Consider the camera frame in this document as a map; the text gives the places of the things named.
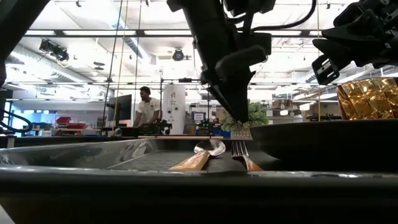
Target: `table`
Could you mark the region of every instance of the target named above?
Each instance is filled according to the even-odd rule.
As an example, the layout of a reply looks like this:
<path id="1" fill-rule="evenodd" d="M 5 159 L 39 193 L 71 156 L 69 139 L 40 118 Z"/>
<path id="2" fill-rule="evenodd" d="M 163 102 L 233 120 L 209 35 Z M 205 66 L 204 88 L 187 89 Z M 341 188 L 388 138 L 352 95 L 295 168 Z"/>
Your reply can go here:
<path id="1" fill-rule="evenodd" d="M 35 136 L 39 136 L 40 132 L 41 132 L 41 131 L 44 131 L 44 129 L 32 129 L 32 130 L 30 130 L 30 131 L 34 131 L 34 132 L 35 132 Z M 21 133 L 21 136 L 22 136 L 22 137 L 25 137 L 25 136 L 26 136 L 26 133 Z"/>
<path id="2" fill-rule="evenodd" d="M 100 130 L 97 129 L 68 129 L 68 128 L 57 128 L 52 129 L 53 136 L 82 136 L 84 132 L 94 132 L 98 133 Z"/>

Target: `man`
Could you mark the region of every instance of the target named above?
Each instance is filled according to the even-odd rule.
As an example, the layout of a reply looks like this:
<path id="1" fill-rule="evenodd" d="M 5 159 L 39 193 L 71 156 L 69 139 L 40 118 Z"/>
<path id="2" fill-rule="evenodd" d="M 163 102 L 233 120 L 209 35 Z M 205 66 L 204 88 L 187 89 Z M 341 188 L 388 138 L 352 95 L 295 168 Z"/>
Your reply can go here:
<path id="1" fill-rule="evenodd" d="M 160 114 L 160 101 L 150 97 L 150 89 L 146 86 L 140 88 L 140 96 L 142 101 L 138 105 L 138 114 L 134 121 L 134 127 L 138 127 L 141 122 L 142 115 L 146 120 L 143 123 L 153 124 L 156 123 Z"/>

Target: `black bowl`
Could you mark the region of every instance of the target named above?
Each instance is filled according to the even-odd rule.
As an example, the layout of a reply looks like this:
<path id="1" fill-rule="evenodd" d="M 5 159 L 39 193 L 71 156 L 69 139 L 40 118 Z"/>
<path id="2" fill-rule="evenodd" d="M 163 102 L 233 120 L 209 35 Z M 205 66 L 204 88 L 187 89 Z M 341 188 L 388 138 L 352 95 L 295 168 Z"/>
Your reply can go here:
<path id="1" fill-rule="evenodd" d="M 398 158 L 398 119 L 271 124 L 251 128 L 258 148 L 282 160 Z"/>

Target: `green plant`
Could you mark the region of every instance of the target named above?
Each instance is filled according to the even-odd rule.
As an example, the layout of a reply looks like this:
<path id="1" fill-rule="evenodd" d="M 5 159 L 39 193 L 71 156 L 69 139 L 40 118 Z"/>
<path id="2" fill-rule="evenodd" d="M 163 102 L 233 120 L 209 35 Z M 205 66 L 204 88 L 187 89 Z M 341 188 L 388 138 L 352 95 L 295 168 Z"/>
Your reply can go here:
<path id="1" fill-rule="evenodd" d="M 250 103 L 249 105 L 249 121 L 242 123 L 240 121 L 236 121 L 229 115 L 229 113 L 225 114 L 225 118 L 220 121 L 221 128 L 223 131 L 239 131 L 245 128 L 251 128 L 255 126 L 260 126 L 264 124 L 268 124 L 267 119 L 267 111 L 264 108 L 261 108 L 260 103 Z"/>

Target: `red object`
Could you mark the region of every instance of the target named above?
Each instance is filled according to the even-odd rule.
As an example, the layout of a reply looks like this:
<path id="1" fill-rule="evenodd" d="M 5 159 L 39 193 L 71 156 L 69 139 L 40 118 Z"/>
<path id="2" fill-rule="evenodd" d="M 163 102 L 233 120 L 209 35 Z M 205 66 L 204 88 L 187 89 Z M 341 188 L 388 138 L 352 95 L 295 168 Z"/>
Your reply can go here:
<path id="1" fill-rule="evenodd" d="M 67 125 L 67 129 L 85 129 L 87 126 L 87 124 L 83 123 L 70 123 Z"/>
<path id="2" fill-rule="evenodd" d="M 59 117 L 57 119 L 58 124 L 68 124 L 71 121 L 71 117 Z"/>

